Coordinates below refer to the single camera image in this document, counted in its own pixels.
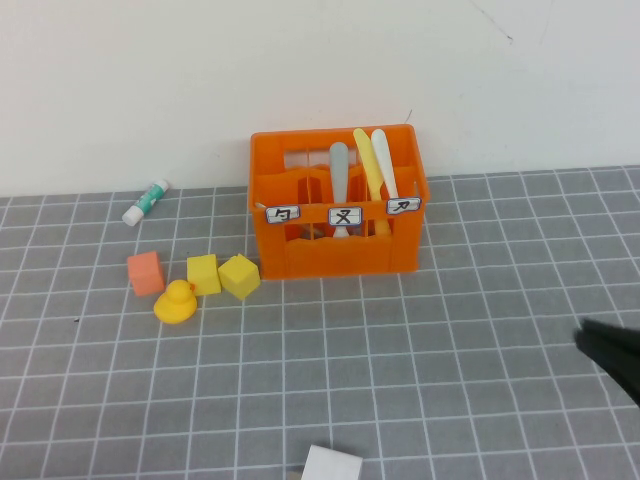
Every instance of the yellow block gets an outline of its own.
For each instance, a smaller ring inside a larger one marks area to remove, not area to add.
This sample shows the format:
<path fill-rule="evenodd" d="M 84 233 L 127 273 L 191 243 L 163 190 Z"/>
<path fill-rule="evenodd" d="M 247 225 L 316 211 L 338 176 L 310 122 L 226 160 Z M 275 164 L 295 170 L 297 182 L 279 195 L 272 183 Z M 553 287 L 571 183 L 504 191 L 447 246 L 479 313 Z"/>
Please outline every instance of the yellow block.
<path fill-rule="evenodd" d="M 218 259 L 215 255 L 203 255 L 202 257 L 187 258 L 187 281 L 195 286 L 195 293 L 211 295 L 220 293 L 220 277 L 218 276 Z"/>
<path fill-rule="evenodd" d="M 258 266 L 242 255 L 231 257 L 218 269 L 220 282 L 238 300 L 244 300 L 260 286 Z"/>

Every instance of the white block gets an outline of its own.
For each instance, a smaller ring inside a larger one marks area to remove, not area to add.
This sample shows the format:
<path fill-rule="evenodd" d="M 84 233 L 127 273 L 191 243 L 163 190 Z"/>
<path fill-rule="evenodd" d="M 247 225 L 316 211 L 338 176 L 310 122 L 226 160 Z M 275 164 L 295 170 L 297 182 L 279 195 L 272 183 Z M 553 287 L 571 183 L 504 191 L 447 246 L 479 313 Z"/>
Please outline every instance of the white block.
<path fill-rule="evenodd" d="M 312 445 L 302 480 L 359 480 L 362 458 Z"/>

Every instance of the yellow utensil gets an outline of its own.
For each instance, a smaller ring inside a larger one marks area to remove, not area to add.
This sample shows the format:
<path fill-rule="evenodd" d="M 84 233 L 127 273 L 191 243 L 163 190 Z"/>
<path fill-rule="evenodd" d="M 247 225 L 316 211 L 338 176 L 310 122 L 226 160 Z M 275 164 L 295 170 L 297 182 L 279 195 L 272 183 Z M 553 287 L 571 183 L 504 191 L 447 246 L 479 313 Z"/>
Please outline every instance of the yellow utensil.
<path fill-rule="evenodd" d="M 382 177 L 382 172 L 380 171 L 380 165 L 378 165 L 376 154 L 373 151 L 371 140 L 361 128 L 356 128 L 353 131 L 353 138 L 356 139 L 358 152 L 362 159 L 362 166 L 364 167 L 365 174 L 367 175 L 367 185 L 369 186 L 371 200 L 382 200 L 380 189 L 384 184 L 384 178 Z M 387 220 L 375 220 L 374 226 L 376 229 L 376 235 L 391 235 L 391 228 L 389 227 L 389 222 L 387 222 Z"/>

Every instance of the rubber duck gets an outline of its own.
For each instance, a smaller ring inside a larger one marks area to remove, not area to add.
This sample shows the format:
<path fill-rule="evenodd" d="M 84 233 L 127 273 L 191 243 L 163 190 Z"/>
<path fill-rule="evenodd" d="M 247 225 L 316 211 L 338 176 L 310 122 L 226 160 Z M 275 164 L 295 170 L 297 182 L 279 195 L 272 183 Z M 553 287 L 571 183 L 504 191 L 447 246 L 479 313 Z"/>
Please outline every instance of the rubber duck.
<path fill-rule="evenodd" d="M 174 280 L 153 306 L 153 313 L 164 323 L 176 324 L 188 320 L 198 308 L 191 284 L 186 280 Z"/>

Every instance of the white label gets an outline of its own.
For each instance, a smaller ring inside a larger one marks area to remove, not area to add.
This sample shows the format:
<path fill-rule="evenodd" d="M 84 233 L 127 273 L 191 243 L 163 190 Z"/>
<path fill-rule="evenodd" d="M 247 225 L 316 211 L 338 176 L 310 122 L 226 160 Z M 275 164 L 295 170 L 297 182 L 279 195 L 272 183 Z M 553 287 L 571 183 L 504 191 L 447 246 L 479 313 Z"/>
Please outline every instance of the white label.
<path fill-rule="evenodd" d="M 362 223 L 360 207 L 343 207 L 329 209 L 329 225 L 332 227 L 350 227 Z"/>
<path fill-rule="evenodd" d="M 415 212 L 420 210 L 422 200 L 418 197 L 409 198 L 391 198 L 387 202 L 387 213 L 389 215 L 398 215 L 404 212 Z"/>
<path fill-rule="evenodd" d="M 298 205 L 281 205 L 279 207 L 269 207 L 267 212 L 267 222 L 284 223 L 294 218 L 300 217 L 300 207 Z"/>

